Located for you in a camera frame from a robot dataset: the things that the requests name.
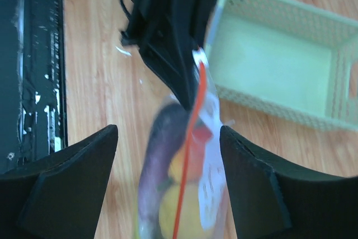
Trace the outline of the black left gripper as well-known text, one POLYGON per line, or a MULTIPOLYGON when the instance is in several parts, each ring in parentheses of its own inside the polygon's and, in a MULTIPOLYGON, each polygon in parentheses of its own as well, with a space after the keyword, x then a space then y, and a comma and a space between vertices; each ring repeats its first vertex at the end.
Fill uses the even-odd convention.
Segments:
POLYGON ((216 0, 131 0, 121 7, 129 22, 121 32, 124 46, 140 45, 146 65, 191 110, 195 99, 192 50, 202 47, 216 0))

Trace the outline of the clear zip top bag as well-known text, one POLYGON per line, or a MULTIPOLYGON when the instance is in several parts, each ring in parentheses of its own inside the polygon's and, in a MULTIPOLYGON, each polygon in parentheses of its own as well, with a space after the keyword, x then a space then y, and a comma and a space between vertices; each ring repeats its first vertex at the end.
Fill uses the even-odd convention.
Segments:
MULTIPOLYGON (((229 207, 229 194, 220 152, 219 138, 223 124, 220 119, 219 99, 204 50, 202 48, 195 49, 192 56, 195 61, 194 81, 197 84, 195 103, 193 108, 188 111, 190 118, 183 145, 169 165, 167 188, 164 194, 172 185, 180 186, 172 238, 178 238, 181 207, 187 184, 197 185, 202 228, 204 230, 213 228, 212 238, 223 238, 229 207)), ((164 99, 159 110, 172 102, 180 104, 174 95, 169 95, 164 99)), ((140 238, 138 235, 137 200, 133 236, 140 238)), ((155 238, 164 238, 159 225, 159 211, 155 238)))

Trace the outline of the yellow fake orange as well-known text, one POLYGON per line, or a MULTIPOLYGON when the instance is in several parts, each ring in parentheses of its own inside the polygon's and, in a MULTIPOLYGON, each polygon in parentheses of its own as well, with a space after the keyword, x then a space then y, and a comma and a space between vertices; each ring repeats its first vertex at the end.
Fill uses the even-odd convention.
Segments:
MULTIPOLYGON (((175 225, 180 186, 172 185, 164 194, 159 207, 159 225, 164 238, 172 239, 175 225)), ((183 196, 178 227, 178 238, 212 238, 213 228, 204 230, 200 222, 198 188, 187 184, 183 196)))

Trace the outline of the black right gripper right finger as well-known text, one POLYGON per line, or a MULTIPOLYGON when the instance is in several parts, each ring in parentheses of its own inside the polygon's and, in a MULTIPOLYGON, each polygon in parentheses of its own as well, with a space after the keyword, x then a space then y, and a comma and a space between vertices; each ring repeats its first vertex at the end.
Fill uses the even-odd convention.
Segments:
POLYGON ((297 165, 228 126, 220 150, 238 238, 357 237, 357 177, 297 165))

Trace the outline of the purple fake eggplant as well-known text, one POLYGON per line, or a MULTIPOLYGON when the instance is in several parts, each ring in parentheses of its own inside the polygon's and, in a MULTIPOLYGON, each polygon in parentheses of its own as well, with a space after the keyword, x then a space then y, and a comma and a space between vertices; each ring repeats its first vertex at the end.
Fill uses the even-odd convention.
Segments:
POLYGON ((159 205, 166 190, 168 168, 182 147, 190 113, 180 104, 164 105, 150 129, 138 185, 138 235, 155 238, 159 205))

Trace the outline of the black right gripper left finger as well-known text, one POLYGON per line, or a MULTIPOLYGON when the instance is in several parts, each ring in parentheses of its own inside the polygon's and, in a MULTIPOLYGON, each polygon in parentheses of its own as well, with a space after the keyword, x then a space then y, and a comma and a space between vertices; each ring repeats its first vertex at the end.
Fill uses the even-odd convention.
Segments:
POLYGON ((1 238, 94 238, 117 141, 108 125, 1 174, 1 238))

